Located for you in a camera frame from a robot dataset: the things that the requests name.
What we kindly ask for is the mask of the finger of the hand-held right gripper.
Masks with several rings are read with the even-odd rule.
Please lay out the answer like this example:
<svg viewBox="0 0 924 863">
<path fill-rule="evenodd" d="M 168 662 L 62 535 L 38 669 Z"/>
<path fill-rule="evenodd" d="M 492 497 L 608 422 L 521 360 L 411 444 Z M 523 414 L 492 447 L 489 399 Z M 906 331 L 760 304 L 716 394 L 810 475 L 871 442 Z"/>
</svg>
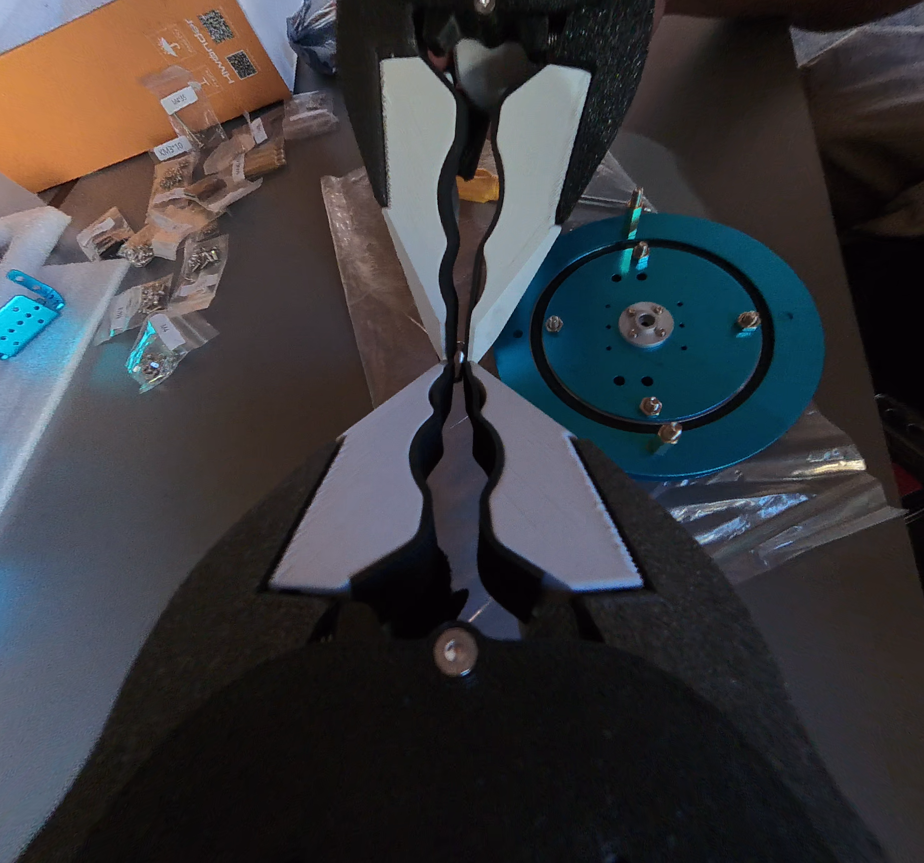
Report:
<svg viewBox="0 0 924 863">
<path fill-rule="evenodd" d="M 559 236 L 556 213 L 590 80 L 583 69 L 549 64 L 502 101 L 493 140 L 502 193 L 471 312 L 472 362 L 491 348 Z"/>
<path fill-rule="evenodd" d="M 455 351 L 459 249 L 456 172 L 466 106 L 421 58 L 380 62 L 385 130 L 386 225 L 412 297 L 441 360 Z"/>
</svg>

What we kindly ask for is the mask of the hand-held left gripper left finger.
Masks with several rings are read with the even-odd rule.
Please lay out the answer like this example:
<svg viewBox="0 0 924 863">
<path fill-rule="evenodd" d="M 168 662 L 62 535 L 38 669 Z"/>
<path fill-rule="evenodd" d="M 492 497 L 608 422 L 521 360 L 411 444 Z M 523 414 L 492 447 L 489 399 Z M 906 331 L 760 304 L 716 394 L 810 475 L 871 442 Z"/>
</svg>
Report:
<svg viewBox="0 0 924 863">
<path fill-rule="evenodd" d="M 271 575 L 277 592 L 350 592 L 408 551 L 432 517 L 427 476 L 442 456 L 448 366 L 437 364 L 348 429 Z"/>
</svg>

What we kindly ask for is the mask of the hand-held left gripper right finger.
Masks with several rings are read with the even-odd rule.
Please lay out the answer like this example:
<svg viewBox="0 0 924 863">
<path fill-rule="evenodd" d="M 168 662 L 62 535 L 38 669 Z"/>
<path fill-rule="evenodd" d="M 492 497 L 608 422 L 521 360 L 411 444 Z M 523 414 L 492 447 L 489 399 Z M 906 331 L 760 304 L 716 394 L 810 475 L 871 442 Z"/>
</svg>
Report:
<svg viewBox="0 0 924 863">
<path fill-rule="evenodd" d="M 473 454 L 488 477 L 478 569 L 491 595 L 643 588 L 574 436 L 476 364 L 464 370 Z"/>
</svg>

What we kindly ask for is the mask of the blue metal turntable base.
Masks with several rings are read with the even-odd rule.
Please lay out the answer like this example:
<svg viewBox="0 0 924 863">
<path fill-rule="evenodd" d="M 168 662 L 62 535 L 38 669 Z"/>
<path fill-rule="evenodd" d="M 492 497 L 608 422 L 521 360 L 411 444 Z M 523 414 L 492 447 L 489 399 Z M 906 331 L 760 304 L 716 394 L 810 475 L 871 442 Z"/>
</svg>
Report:
<svg viewBox="0 0 924 863">
<path fill-rule="evenodd" d="M 506 385 L 626 473 L 670 480 L 789 430 L 824 337 L 809 291 L 766 245 L 631 206 L 558 237 L 493 355 Z"/>
</svg>

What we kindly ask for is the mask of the grey desk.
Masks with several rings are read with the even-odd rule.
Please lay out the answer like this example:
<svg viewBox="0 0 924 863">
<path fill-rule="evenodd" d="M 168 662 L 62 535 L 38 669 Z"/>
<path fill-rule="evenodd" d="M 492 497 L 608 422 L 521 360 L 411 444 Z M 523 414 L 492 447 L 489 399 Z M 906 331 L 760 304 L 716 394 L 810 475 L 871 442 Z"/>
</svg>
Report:
<svg viewBox="0 0 924 863">
<path fill-rule="evenodd" d="M 778 251 L 828 340 L 818 392 L 896 500 L 784 23 L 668 17 L 614 152 L 659 209 Z M 226 220 L 218 331 L 159 388 L 132 337 L 81 361 L 2 517 L 2 861 L 98 736 L 177 586 L 370 397 L 320 191 L 360 164 L 349 123 L 296 141 Z M 895 861 L 922 861 L 922 592 L 900 518 L 741 588 L 838 784 Z"/>
</svg>

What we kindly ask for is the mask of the crumpled dark plastic bag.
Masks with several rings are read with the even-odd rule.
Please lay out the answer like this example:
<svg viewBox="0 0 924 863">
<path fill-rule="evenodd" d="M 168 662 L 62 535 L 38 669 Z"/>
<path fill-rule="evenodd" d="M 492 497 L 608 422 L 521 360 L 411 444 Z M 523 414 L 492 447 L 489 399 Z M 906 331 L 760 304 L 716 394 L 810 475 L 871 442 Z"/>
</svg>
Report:
<svg viewBox="0 0 924 863">
<path fill-rule="evenodd" d="M 304 0 L 286 19 L 286 34 L 296 56 L 315 72 L 336 74 L 336 3 L 327 2 L 313 9 L 313 0 Z"/>
</svg>

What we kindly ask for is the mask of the clear plastic bag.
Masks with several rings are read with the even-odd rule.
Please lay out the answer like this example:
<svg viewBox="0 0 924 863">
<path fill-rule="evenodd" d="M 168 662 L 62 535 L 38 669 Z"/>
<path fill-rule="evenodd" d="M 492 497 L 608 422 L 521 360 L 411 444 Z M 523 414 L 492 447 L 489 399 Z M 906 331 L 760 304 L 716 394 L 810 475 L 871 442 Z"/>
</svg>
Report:
<svg viewBox="0 0 924 863">
<path fill-rule="evenodd" d="M 321 193 L 374 407 L 436 361 L 366 170 L 324 176 Z M 894 519 L 848 435 L 811 404 L 768 449 L 706 477 L 641 486 L 735 584 Z"/>
</svg>

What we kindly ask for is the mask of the pile of small screw bags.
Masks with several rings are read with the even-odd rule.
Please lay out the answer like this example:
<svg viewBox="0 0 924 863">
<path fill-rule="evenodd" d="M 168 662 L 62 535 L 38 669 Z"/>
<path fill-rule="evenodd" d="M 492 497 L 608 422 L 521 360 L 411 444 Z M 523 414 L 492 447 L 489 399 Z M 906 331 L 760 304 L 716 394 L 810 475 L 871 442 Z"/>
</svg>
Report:
<svg viewBox="0 0 924 863">
<path fill-rule="evenodd" d="M 77 234 L 77 245 L 91 261 L 119 258 L 135 269 L 170 264 L 164 275 L 118 294 L 95 338 L 99 344 L 138 331 L 126 370 L 146 392 L 214 337 L 201 313 L 228 260 L 221 218 L 283 168 L 288 141 L 332 132 L 338 120 L 329 91 L 310 91 L 257 117 L 245 112 L 242 124 L 226 132 L 186 69 L 168 68 L 143 84 L 160 98 L 175 133 L 150 152 L 154 176 L 144 224 L 135 230 L 112 208 Z"/>
</svg>

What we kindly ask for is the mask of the orange cardboard box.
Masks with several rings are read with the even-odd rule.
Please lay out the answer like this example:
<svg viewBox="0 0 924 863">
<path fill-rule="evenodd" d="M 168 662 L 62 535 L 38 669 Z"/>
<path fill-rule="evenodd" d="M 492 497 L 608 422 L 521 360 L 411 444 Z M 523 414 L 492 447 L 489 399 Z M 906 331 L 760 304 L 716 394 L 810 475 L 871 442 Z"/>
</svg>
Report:
<svg viewBox="0 0 924 863">
<path fill-rule="evenodd" d="M 40 192 L 288 98 L 304 0 L 1 0 L 2 173 Z M 146 78 L 173 70 L 179 95 Z"/>
</svg>

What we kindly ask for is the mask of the white packaging tray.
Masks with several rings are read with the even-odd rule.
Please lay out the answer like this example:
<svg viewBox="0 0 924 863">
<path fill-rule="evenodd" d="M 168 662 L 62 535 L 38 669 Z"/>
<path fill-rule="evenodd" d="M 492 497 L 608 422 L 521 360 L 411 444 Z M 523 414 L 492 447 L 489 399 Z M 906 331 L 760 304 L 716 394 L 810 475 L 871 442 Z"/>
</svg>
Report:
<svg viewBox="0 0 924 863">
<path fill-rule="evenodd" d="M 14 493 L 98 325 L 128 271 L 122 259 L 62 263 L 74 255 L 70 217 L 6 176 L 1 182 L 1 305 L 6 279 L 23 270 L 59 292 L 61 316 L 16 357 L 1 362 L 1 508 Z"/>
</svg>

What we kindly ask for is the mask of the person's torso in pale shirt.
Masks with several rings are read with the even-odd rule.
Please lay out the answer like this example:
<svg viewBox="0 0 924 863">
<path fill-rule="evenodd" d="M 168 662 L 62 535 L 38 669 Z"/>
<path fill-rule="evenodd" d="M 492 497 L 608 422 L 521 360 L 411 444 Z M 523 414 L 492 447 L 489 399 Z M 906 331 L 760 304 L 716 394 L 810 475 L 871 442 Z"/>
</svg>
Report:
<svg viewBox="0 0 924 863">
<path fill-rule="evenodd" d="M 922 5 L 791 36 L 836 225 L 922 235 Z"/>
</svg>

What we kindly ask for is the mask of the red and black case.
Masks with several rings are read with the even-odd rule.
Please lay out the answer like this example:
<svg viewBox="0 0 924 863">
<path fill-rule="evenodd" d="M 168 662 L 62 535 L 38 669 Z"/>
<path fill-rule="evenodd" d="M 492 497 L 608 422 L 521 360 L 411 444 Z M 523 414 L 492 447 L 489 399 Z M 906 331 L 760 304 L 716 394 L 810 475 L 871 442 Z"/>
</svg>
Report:
<svg viewBox="0 0 924 863">
<path fill-rule="evenodd" d="M 900 496 L 922 508 L 923 415 L 893 395 L 878 393 L 875 402 Z"/>
</svg>

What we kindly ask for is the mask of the yellow handled screwdriver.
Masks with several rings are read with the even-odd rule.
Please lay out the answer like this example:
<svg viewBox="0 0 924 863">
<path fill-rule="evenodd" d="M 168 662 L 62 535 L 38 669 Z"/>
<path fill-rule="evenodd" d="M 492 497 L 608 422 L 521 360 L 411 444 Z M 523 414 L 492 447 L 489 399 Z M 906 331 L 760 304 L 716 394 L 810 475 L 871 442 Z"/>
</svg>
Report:
<svg viewBox="0 0 924 863">
<path fill-rule="evenodd" d="M 500 199 L 500 179 L 494 172 L 477 167 L 470 178 L 456 176 L 458 198 L 465 202 L 487 204 Z"/>
</svg>

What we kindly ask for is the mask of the blue metal bracket block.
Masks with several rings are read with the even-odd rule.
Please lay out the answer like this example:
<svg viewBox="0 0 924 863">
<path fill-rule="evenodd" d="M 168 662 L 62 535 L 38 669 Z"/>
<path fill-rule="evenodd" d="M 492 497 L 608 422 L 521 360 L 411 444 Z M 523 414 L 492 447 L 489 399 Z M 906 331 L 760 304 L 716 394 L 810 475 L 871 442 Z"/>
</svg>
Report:
<svg viewBox="0 0 924 863">
<path fill-rule="evenodd" d="M 56 321 L 65 308 L 62 295 L 23 270 L 12 269 L 6 279 L 13 286 L 1 308 L 1 360 L 16 357 Z"/>
</svg>

